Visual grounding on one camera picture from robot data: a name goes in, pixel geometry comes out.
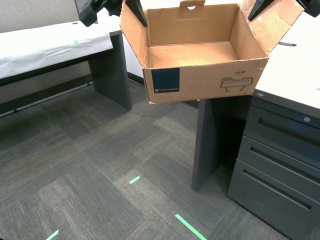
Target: white paper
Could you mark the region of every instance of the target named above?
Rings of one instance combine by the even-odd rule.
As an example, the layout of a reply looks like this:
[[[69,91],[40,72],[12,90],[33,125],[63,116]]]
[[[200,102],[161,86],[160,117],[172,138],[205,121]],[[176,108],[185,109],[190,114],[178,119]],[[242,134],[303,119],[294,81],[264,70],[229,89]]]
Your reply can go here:
[[[0,34],[0,79],[112,49],[108,28],[80,21]]]

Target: box label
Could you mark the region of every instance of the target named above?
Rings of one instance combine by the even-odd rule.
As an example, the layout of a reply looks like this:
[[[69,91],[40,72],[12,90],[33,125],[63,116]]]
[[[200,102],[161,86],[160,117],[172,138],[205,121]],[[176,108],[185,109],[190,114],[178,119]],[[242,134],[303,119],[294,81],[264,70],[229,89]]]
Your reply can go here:
[[[155,94],[179,92],[180,68],[151,70],[153,90]]]

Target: desk top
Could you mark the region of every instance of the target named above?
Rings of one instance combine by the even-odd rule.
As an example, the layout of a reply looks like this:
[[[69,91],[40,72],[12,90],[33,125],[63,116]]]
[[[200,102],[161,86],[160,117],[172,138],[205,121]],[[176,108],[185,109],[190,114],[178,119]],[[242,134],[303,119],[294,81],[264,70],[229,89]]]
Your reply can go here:
[[[319,27],[320,17],[299,17],[282,39],[297,46],[272,51],[253,96],[320,118]]]

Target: gray carpet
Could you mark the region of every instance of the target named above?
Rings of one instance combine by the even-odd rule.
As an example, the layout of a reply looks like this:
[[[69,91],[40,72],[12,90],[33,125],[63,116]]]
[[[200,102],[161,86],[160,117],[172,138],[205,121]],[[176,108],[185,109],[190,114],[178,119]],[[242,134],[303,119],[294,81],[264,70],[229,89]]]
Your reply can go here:
[[[198,239],[179,214],[208,240],[286,239],[226,197],[224,167],[191,190],[196,109],[130,90],[130,112],[88,86],[0,119],[0,238]]]

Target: box flap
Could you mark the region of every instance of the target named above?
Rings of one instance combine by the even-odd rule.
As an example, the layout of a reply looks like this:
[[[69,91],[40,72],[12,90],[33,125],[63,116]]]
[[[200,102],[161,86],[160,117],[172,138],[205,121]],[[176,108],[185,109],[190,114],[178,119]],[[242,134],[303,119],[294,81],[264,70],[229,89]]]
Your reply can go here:
[[[141,24],[135,14],[130,10],[126,4],[126,0],[122,2],[120,27],[133,49],[134,54],[138,58],[139,63],[145,68],[147,62],[147,28]]]
[[[240,8],[255,37],[266,53],[270,53],[304,11],[296,0],[274,0],[254,20],[248,16],[256,0],[243,0]]]

